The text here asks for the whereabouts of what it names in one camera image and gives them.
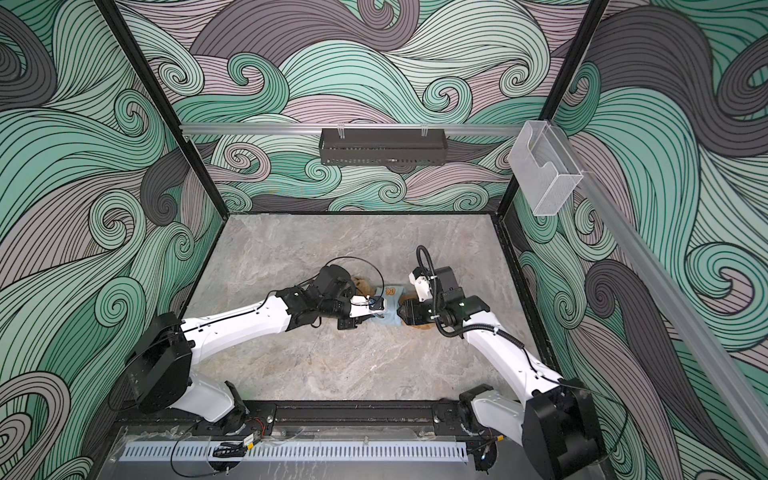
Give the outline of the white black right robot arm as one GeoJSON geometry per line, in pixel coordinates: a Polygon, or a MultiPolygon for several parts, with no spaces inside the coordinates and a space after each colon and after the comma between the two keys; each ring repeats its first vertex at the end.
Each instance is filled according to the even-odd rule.
{"type": "Polygon", "coordinates": [[[399,306],[400,318],[467,341],[515,394],[508,399],[486,388],[470,392],[471,422],[520,445],[543,479],[564,479],[600,461],[607,447],[593,395],[580,381],[566,380],[536,359],[486,302],[464,294],[451,268],[430,273],[417,267],[409,282],[416,295],[399,306]]]}

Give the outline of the brown teddy bear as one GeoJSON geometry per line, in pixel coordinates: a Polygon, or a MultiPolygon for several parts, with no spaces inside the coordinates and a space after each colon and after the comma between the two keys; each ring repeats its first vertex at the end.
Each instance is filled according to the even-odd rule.
{"type": "MultiPolygon", "coordinates": [[[[356,286],[357,295],[366,297],[376,296],[375,291],[377,287],[374,287],[368,280],[361,277],[353,277],[352,280],[356,286]]],[[[433,323],[428,320],[428,315],[426,314],[428,305],[419,301],[411,285],[402,286],[405,287],[405,292],[400,297],[400,305],[397,310],[402,320],[401,326],[418,329],[432,328],[433,323]]]]}

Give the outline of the light blue bear hoodie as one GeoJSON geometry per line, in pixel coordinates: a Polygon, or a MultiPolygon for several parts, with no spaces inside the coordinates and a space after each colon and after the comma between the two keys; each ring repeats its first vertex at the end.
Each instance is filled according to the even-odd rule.
{"type": "Polygon", "coordinates": [[[399,317],[397,310],[400,305],[400,297],[404,292],[405,287],[402,285],[387,286],[384,289],[377,287],[375,295],[384,298],[385,309],[382,312],[373,314],[369,318],[369,321],[387,326],[401,326],[402,320],[399,317]]]}

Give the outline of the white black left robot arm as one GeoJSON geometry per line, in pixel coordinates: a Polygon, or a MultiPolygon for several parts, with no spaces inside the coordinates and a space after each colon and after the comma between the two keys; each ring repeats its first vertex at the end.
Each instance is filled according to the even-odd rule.
{"type": "Polygon", "coordinates": [[[158,315],[126,358],[134,407],[144,414],[177,409],[235,430],[247,414],[244,401],[232,383],[197,373],[198,363],[324,318],[335,319],[339,329],[354,329],[385,308],[383,297],[362,294],[343,267],[330,264],[308,281],[273,290],[249,306],[200,318],[158,315]]]}

